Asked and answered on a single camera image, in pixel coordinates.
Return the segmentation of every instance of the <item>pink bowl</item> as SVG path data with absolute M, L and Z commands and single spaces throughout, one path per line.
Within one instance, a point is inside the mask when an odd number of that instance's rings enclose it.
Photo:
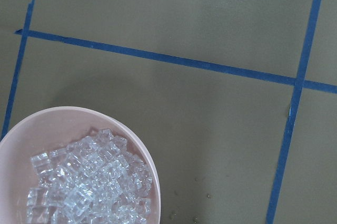
M 161 199 L 156 167 L 142 141 L 121 122 L 85 108 L 62 106 L 36 112 L 15 125 L 0 143 L 0 223 L 24 223 L 30 187 L 37 176 L 30 157 L 43 151 L 66 146 L 92 130 L 109 128 L 128 139 L 128 150 L 137 153 L 149 165 L 153 185 L 148 224 L 160 221 Z

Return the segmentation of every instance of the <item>blue painter's tape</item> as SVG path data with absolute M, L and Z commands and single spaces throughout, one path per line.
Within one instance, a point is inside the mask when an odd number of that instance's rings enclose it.
M 318 83 L 313 81 L 305 80 L 303 87 L 306 89 L 312 89 L 317 91 L 324 91 L 337 94 L 337 86 L 326 83 Z
M 22 29 L 17 30 L 15 32 L 15 34 L 22 35 Z M 287 84 L 287 85 L 294 85 L 294 83 L 295 83 L 295 78 L 292 78 L 292 77 L 274 75 L 274 74 L 252 71 L 252 70 L 245 70 L 245 69 L 241 69 L 241 68 L 237 68 L 237 67 L 229 67 L 229 66 L 224 66 L 224 65 L 214 64 L 214 63 L 196 61 L 196 60 L 191 60 L 191 59 L 184 59 L 184 58 L 181 58 L 181 57 L 175 57 L 175 56 L 169 56 L 169 55 L 163 55 L 163 54 L 156 54 L 156 53 L 152 53 L 152 52 L 141 51 L 141 50 L 136 50 L 136 49 L 127 48 L 127 47 L 109 45 L 109 44 L 86 41 L 86 40 L 80 40 L 80 39 L 77 39 L 77 38 L 63 37 L 63 36 L 59 36 L 59 35 L 55 35 L 55 34 L 43 33 L 43 32 L 38 32 L 38 31 L 29 31 L 28 36 L 34 37 L 34 38 L 40 38 L 40 39 L 48 40 L 48 41 L 59 41 L 59 42 L 63 42 L 63 43 L 70 44 L 70 45 L 77 45 L 77 46 L 94 48 L 94 49 L 98 49 L 98 50 L 104 50 L 104 51 L 109 51 L 109 52 L 116 52 L 116 53 L 122 53 L 122 54 L 137 56 L 137 57 L 143 57 L 143 58 L 148 58 L 148 59 L 157 60 L 157 61 L 165 61 L 165 60 L 162 60 L 161 56 L 163 56 L 164 58 L 166 58 L 166 56 L 168 56 L 168 57 L 171 58 L 170 63 L 185 65 L 184 63 L 179 63 L 179 60 L 183 60 L 183 62 L 186 62 L 186 61 L 189 62 L 190 61 L 188 66 L 198 67 L 198 68 L 204 69 L 204 70 L 212 70 L 213 67 L 208 66 L 209 64 L 212 64 L 212 65 L 217 65 L 217 67 L 219 69 L 223 68 L 223 70 L 218 70 L 218 72 L 222 72 L 222 73 L 233 74 L 232 71 L 234 71 L 234 72 L 236 72 L 236 75 L 251 77 L 251 78 L 255 78 L 255 79 L 262 79 L 262 80 L 265 80 L 265 81 L 270 81 L 270 82 L 275 82 L 275 83 L 282 83 L 282 84 Z M 335 86 L 335 85 L 329 85 L 329 84 L 325 84 L 325 83 L 312 82 L 312 81 L 306 80 L 306 81 L 304 81 L 303 87 L 306 88 L 306 89 L 312 89 L 312 90 L 318 90 L 318 91 L 324 91 L 324 92 L 330 92 L 330 93 L 336 93 L 337 94 L 337 86 Z
M 22 34 L 22 30 L 18 30 L 15 33 Z M 114 53 L 125 54 L 125 55 L 131 55 L 131 56 L 146 58 L 146 59 L 155 60 L 155 61 L 168 62 L 168 63 L 184 65 L 188 67 L 195 67 L 198 69 L 216 71 L 216 72 L 232 74 L 232 75 L 239 75 L 239 76 L 244 76 L 244 77 L 249 77 L 253 79 L 274 82 L 274 83 L 294 85 L 294 82 L 295 82 L 294 78 L 283 76 L 283 75 L 264 73 L 264 72 L 254 71 L 254 70 L 241 69 L 238 67 L 225 66 L 225 65 L 220 65 L 220 64 L 210 63 L 210 62 L 204 62 L 204 61 L 192 60 L 192 59 L 176 57 L 176 56 L 171 56 L 171 55 L 166 55 L 166 54 L 159 54 L 159 53 L 154 53 L 154 52 L 137 50 L 134 48 L 81 40 L 79 38 L 62 37 L 62 36 L 55 35 L 55 34 L 42 33 L 42 32 L 37 32 L 37 31 L 29 31 L 28 35 L 30 37 L 41 38 L 41 39 L 49 40 L 49 41 L 59 41 L 59 42 L 76 45 L 76 46 L 89 47 L 93 49 L 104 50 L 104 51 L 109 51 L 109 52 L 114 52 Z
M 32 0 L 28 4 L 25 24 L 24 24 L 24 27 L 23 27 L 23 30 L 22 30 L 21 42 L 20 42 L 19 52 L 18 52 L 18 55 L 17 55 L 14 75 L 13 75 L 13 79 L 12 79 L 11 90 L 9 92 L 8 103 L 7 103 L 6 113 L 5 113 L 5 120 L 4 120 L 4 124 L 3 124 L 3 127 L 2 127 L 1 139 L 0 140 L 2 140 L 2 138 L 8 132 L 9 122 L 11 120 L 11 114 L 12 114 L 12 109 L 13 109 L 13 104 L 14 104 L 14 99 L 15 99 L 15 93 L 16 93 L 16 88 L 17 88 L 17 81 L 19 79 L 22 60 L 23 60 L 24 53 L 25 53 L 25 48 L 26 48 L 26 43 L 27 43 L 27 38 L 28 38 L 28 31 L 29 31 L 29 26 L 31 24 L 31 20 L 32 20 L 34 4 L 35 4 L 35 0 Z
M 298 67 L 298 73 L 297 73 L 297 77 L 295 80 L 293 95 L 291 98 L 291 105 L 290 105 L 291 112 L 289 112 L 289 117 L 285 125 L 283 141 L 282 141 L 282 146 L 281 146 L 280 155 L 279 155 L 279 161 L 277 164 L 273 188 L 272 188 L 271 195 L 270 195 L 269 206 L 268 206 L 267 215 L 266 215 L 267 224 L 272 224 L 274 222 L 277 202 L 279 200 L 285 165 L 286 165 L 286 161 L 288 158 L 289 147 L 290 147 L 291 138 L 292 138 L 292 134 L 294 130 L 296 115 L 297 115 L 299 104 L 300 104 L 306 68 L 309 62 L 310 51 L 311 51 L 311 46 L 312 46 L 312 42 L 314 38 L 320 5 L 321 5 L 321 0 L 312 1 L 308 26 L 306 29 L 302 54 L 300 58 L 300 64 Z

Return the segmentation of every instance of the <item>grid line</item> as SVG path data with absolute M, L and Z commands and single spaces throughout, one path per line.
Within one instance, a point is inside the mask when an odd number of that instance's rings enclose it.
M 312 42 L 314 39 L 318 14 L 320 11 L 321 0 L 312 0 L 308 26 L 306 28 L 305 38 L 303 42 L 303 49 L 298 67 L 298 72 L 295 80 L 293 94 L 290 102 L 289 116 L 285 125 L 282 145 L 280 149 L 279 160 L 277 163 L 277 169 L 273 182 L 273 187 L 269 199 L 269 205 L 266 215 L 266 223 L 272 224 L 277 208 L 277 202 L 279 200 L 282 180 L 284 176 L 286 161 L 289 154 L 290 143 L 295 126 L 296 115 L 298 112 L 302 89 L 304 85 L 305 73 L 309 63 L 310 51 Z
M 17 30 L 15 34 L 22 35 L 22 31 L 23 31 L 22 29 Z M 33 30 L 29 30 L 28 36 L 33 37 L 33 38 L 39 38 L 42 40 L 47 40 L 47 41 L 62 42 L 64 44 L 69 44 L 69 45 L 88 47 L 88 48 L 92 48 L 96 50 L 130 55 L 130 56 L 145 58 L 149 60 L 184 65 L 188 67 L 195 67 L 197 69 L 238 75 L 242 77 L 248 77 L 248 78 L 264 80 L 264 81 L 280 83 L 280 84 L 286 84 L 286 85 L 291 85 L 291 86 L 295 85 L 295 80 L 296 80 L 296 78 L 289 77 L 289 76 L 277 75 L 277 74 L 266 73 L 266 72 L 255 71 L 255 70 L 247 70 L 247 69 L 243 69 L 240 67 L 232 67 L 232 66 L 226 66 L 226 65 L 216 64 L 216 63 L 210 63 L 206 61 L 198 61 L 198 60 L 187 59 L 183 57 L 148 52 L 148 51 L 138 50 L 138 49 L 129 48 L 129 47 L 94 42 L 94 41 L 89 41 L 89 40 L 82 40 L 82 39 L 73 38 L 73 37 L 65 37 L 65 36 L 60 36 L 56 34 L 38 32 L 38 31 L 33 31 Z M 317 91 L 337 94 L 337 86 L 332 85 L 332 84 L 304 80 L 303 87 L 305 89 L 311 89 L 311 90 L 317 90 Z
M 4 120 L 4 124 L 3 124 L 3 127 L 2 127 L 0 140 L 2 140 L 2 138 L 7 134 L 8 128 L 9 128 L 9 122 L 11 120 L 12 109 L 13 109 L 13 104 L 14 104 L 14 99 L 15 99 L 16 88 L 17 88 L 17 82 L 19 80 L 19 74 L 20 74 L 20 70 L 21 70 L 21 66 L 22 66 L 22 60 L 23 60 L 23 57 L 24 57 L 24 54 L 25 54 L 25 49 L 26 49 L 26 44 L 27 44 L 27 39 L 28 39 L 28 31 L 29 31 L 29 26 L 31 25 L 34 4 L 35 4 L 35 0 L 32 0 L 28 4 L 25 23 L 24 23 L 23 30 L 22 30 L 21 42 L 20 42 L 20 47 L 19 47 L 17 59 L 16 59 L 16 65 L 15 65 L 14 75 L 13 75 L 13 79 L 12 79 L 11 90 L 9 92 L 8 103 L 7 103 L 6 113 L 5 113 L 5 120 Z

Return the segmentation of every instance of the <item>clear plastic pellet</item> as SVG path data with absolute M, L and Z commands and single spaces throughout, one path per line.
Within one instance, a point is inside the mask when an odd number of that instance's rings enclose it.
M 110 129 L 31 162 L 39 187 L 28 192 L 26 224 L 146 224 L 150 169 Z

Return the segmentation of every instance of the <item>water droplet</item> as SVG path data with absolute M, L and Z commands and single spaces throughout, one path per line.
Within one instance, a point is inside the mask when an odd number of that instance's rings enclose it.
M 171 212 L 171 214 L 169 215 L 169 219 L 170 220 L 173 220 L 174 219 L 174 217 L 177 215 L 177 212 L 175 211 L 175 210 L 173 210 L 172 212 Z
M 199 223 L 199 219 L 198 219 L 197 216 L 194 216 L 194 217 L 192 218 L 192 220 L 193 220 L 193 223 L 195 223 L 195 224 Z

